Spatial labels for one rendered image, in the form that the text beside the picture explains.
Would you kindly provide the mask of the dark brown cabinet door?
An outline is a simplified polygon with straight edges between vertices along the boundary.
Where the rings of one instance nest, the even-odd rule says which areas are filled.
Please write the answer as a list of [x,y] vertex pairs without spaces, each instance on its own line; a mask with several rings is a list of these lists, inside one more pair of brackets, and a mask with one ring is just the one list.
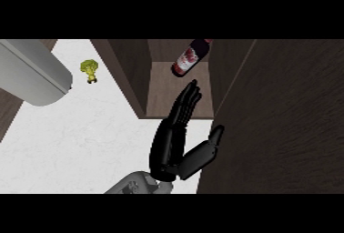
[[201,194],[344,193],[344,39],[258,41],[215,124]]

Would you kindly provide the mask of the green broccoli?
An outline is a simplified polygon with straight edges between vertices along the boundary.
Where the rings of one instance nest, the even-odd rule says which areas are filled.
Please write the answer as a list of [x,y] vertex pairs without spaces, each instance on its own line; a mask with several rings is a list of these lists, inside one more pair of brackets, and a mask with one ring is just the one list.
[[88,74],[88,83],[92,84],[98,81],[97,71],[98,71],[98,61],[94,59],[85,60],[82,62],[82,71]]

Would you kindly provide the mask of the dark red wine bottle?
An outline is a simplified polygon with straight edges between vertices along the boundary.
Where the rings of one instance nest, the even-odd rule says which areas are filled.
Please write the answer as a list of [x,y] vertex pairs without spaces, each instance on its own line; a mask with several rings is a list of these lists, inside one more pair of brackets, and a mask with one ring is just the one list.
[[194,66],[201,62],[210,51],[212,39],[196,39],[184,54],[172,64],[172,73],[178,77],[184,77]]

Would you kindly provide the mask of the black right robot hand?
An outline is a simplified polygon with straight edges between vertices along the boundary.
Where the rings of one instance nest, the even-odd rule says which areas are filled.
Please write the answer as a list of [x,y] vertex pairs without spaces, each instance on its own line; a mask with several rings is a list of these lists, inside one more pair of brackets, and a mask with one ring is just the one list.
[[150,153],[150,169],[154,179],[173,182],[179,177],[188,180],[194,174],[215,161],[225,126],[218,125],[209,139],[185,152],[188,122],[196,106],[203,98],[198,81],[193,80],[172,106],[169,116],[157,128]]

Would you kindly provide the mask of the open brown wooden cabinet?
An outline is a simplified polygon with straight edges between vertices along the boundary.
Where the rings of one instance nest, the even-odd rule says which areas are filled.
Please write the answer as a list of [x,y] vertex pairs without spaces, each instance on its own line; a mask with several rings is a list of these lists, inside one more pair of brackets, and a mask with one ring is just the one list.
[[198,82],[203,93],[193,117],[218,116],[256,44],[253,39],[215,40],[206,58],[185,77],[173,74],[172,67],[191,44],[188,39],[95,39],[92,44],[139,118],[169,115],[191,81]]

